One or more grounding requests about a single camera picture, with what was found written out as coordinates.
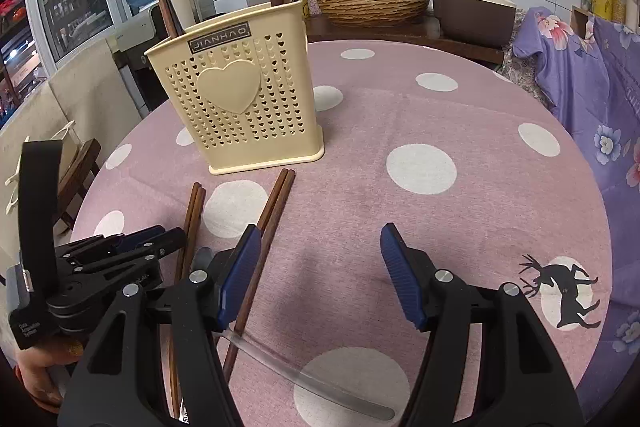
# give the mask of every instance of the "white circle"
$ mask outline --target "white circle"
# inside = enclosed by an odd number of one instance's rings
[[[560,144],[558,140],[544,127],[540,127],[535,123],[523,123],[518,127],[518,133],[524,143],[535,152],[548,157],[559,155]]]
[[[397,185],[414,194],[440,194],[458,176],[456,165],[446,152],[424,143],[393,149],[386,157],[386,171]]]
[[[560,257],[556,257],[549,261],[548,264],[561,264],[566,266],[569,270],[571,270],[572,266],[575,264],[576,266],[584,269],[584,267],[578,263],[575,259],[571,257],[566,257],[561,255]],[[577,272],[575,274],[575,279],[588,279],[583,273]],[[593,299],[593,290],[591,289],[590,284],[578,284],[576,286],[578,288],[578,296],[576,301],[578,301],[583,308],[588,308],[591,304],[591,299]],[[540,307],[542,308],[542,313],[545,315],[546,320],[548,320],[549,324],[553,327],[557,327],[558,323],[561,319],[561,305],[562,305],[562,292],[558,288],[558,284],[554,283],[553,287],[548,284],[540,285]],[[589,320],[589,315],[583,317],[584,321],[587,323],[597,322],[596,320]],[[579,324],[567,324],[558,328],[560,331],[571,331],[575,330]]]
[[[326,111],[338,105],[343,99],[342,91],[334,86],[314,87],[316,111]]]
[[[256,182],[238,180],[218,185],[202,211],[207,230],[218,237],[239,237],[257,223],[267,193]]]
[[[118,165],[124,162],[124,160],[126,160],[130,152],[131,152],[130,143],[121,145],[111,153],[111,156],[107,158],[107,161],[104,163],[104,166],[107,168],[108,171],[116,168]]]
[[[354,48],[352,50],[345,50],[340,54],[342,58],[348,58],[349,60],[362,60],[363,58],[371,58],[376,53],[372,50],[364,50],[360,48]]]
[[[415,77],[415,81],[420,86],[432,91],[453,91],[458,89],[458,83],[453,78],[441,73],[421,73]]]
[[[375,349],[339,347],[315,357],[302,370],[348,393],[389,407],[389,421],[376,420],[325,400],[299,386],[293,390],[296,409],[310,427],[380,427],[398,423],[409,400],[409,381],[398,363]]]
[[[119,210],[112,210],[104,216],[95,227],[94,235],[108,237],[122,232],[124,229],[124,214]]]
[[[186,127],[183,127],[178,133],[178,136],[175,137],[175,142],[181,147],[187,147],[193,143],[193,136],[191,136],[191,133]]]

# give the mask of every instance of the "woven bowl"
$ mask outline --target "woven bowl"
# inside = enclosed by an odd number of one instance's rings
[[[317,0],[322,14],[336,24],[396,26],[426,12],[429,0]]]

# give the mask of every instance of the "deer silhouette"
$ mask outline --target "deer silhouette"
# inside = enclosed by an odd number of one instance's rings
[[[524,269],[520,273],[526,272],[528,269],[533,268],[537,270],[540,275],[532,280],[532,283],[527,282],[522,277],[520,280],[525,283],[524,289],[527,291],[525,296],[532,298],[540,291],[540,286],[546,284],[553,288],[558,286],[561,292],[562,298],[560,302],[560,322],[556,325],[556,328],[561,328],[567,324],[579,324],[583,328],[597,328],[600,325],[600,321],[587,324],[583,317],[596,309],[600,305],[600,300],[596,301],[588,308],[584,308],[578,298],[578,284],[595,284],[598,282],[598,278],[590,279],[576,279],[575,275],[580,272],[585,277],[589,277],[589,274],[577,265],[573,265],[571,269],[562,264],[548,264],[546,266],[540,266],[540,263],[536,261],[531,255],[523,256],[528,263],[520,263],[520,266],[524,266]]]

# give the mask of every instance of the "chopsticks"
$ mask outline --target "chopsticks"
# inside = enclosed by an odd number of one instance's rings
[[[160,6],[160,13],[162,14],[162,21],[164,22],[167,35],[172,39],[175,39],[180,35],[184,35],[184,29],[182,29],[182,25],[180,24],[180,20],[178,19],[174,4],[171,0],[158,0],[158,4]]]
[[[289,197],[295,177],[296,172],[291,169],[283,169],[280,172],[278,179],[271,189],[271,194],[267,199],[267,203],[260,215],[260,219],[258,220],[257,227],[262,233],[262,246],[260,248],[260,257],[258,257],[258,262],[255,266],[254,275],[251,277],[249,288],[247,288],[244,301],[242,301],[240,311],[238,312],[238,318],[236,318],[234,331],[238,335],[242,335],[244,333],[247,321],[249,320],[249,313],[251,312],[251,305],[254,303],[255,293],[258,289],[258,283],[260,282],[260,276],[262,275],[264,264],[267,261],[271,242],[273,241],[273,236],[275,235],[276,228],[278,227],[280,216],[284,210],[284,205]],[[227,382],[231,379],[231,372],[234,369],[237,357],[238,348],[233,344],[229,344],[228,351],[226,352],[225,363],[222,368],[222,372],[225,375],[225,380]]]
[[[184,216],[184,233],[187,235],[187,243],[178,252],[175,262],[174,284],[180,279],[188,276],[193,253],[196,247],[196,236],[200,227],[200,216],[204,206],[204,198],[207,191],[199,183],[194,183],[191,188],[191,196],[187,206],[187,213]],[[171,390],[171,401],[176,418],[180,415],[180,386],[178,385],[178,367],[174,359],[174,338],[169,336],[169,387]]]

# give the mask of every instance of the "pink tablecloth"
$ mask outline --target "pink tablecloth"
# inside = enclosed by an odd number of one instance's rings
[[[562,126],[517,86],[444,52],[380,41],[308,52],[326,152],[294,166],[248,337],[401,412],[427,338],[402,315],[380,255],[380,229],[393,221],[411,247],[470,284],[533,283],[549,264],[597,277],[577,286],[577,301],[562,302],[558,285],[531,299],[577,384],[607,310],[610,244],[590,168]],[[181,226],[199,181],[207,189],[199,244],[233,246],[280,169],[212,176],[191,141],[168,102],[149,115],[102,168],[73,238]],[[524,255],[539,264],[520,275]],[[164,260],[166,275],[174,263]],[[562,315],[561,302],[593,310]],[[479,339],[472,327],[459,416],[472,408]],[[242,353],[231,389],[248,426],[380,425]]]

